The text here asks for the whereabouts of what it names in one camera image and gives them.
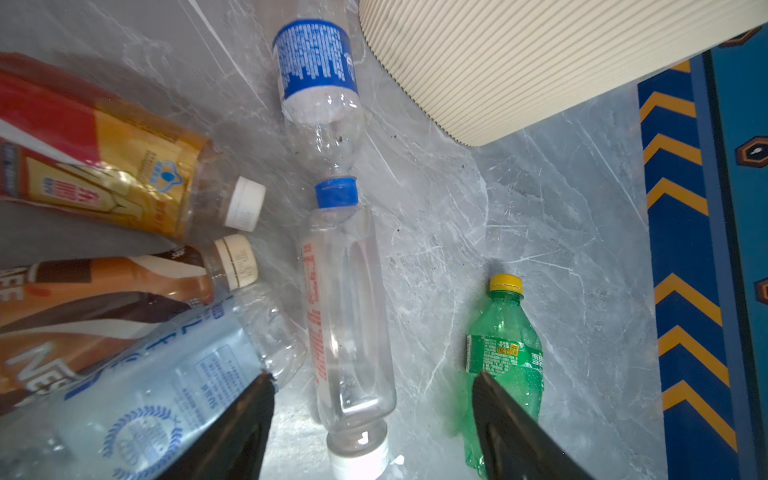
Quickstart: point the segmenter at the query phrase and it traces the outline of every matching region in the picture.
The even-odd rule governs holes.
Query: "blue bottle cap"
[[[355,177],[331,178],[315,185],[317,206],[320,208],[353,207],[357,205]]]

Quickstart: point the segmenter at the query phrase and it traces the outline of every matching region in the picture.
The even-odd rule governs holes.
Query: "green plastic bottle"
[[[538,422],[544,393],[541,341],[520,302],[523,282],[514,275],[496,275],[489,288],[491,303],[467,333],[468,408],[462,423],[467,465],[487,478],[472,410],[472,383],[480,372],[490,373],[499,385]]]

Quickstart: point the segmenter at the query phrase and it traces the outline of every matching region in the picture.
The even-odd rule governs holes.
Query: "ribbed container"
[[[767,0],[360,0],[368,45],[463,144],[487,144],[768,22]]]

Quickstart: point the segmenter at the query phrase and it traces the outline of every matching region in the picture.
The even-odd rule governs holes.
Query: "marble floor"
[[[634,86],[467,148],[365,46],[356,175],[377,216],[398,408],[383,478],[476,478],[455,424],[465,331],[493,273],[525,282],[544,344],[541,425],[597,480],[667,478]],[[60,66],[213,139],[267,186],[250,240],[302,321],[298,226],[313,185],[285,148],[276,70],[247,0],[0,5],[0,49]],[[135,255],[167,240],[0,205],[0,266]],[[331,478],[309,362],[276,398],[261,478]]]

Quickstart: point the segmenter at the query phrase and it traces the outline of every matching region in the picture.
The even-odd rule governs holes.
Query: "brown hexagon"
[[[768,137],[752,137],[736,149],[736,163],[744,167],[763,168],[768,165]]]
[[[755,291],[757,294],[757,301],[768,305],[768,278],[762,279],[760,282],[755,282]]]
[[[755,34],[758,31],[760,31],[761,28],[762,27],[755,27],[752,30],[747,30],[747,31],[745,31],[741,35],[736,35],[733,38],[729,38],[728,40],[726,40],[723,43],[721,43],[720,46],[723,47],[723,48],[740,47],[741,45],[744,45],[747,40],[749,40],[750,38],[754,37]]]

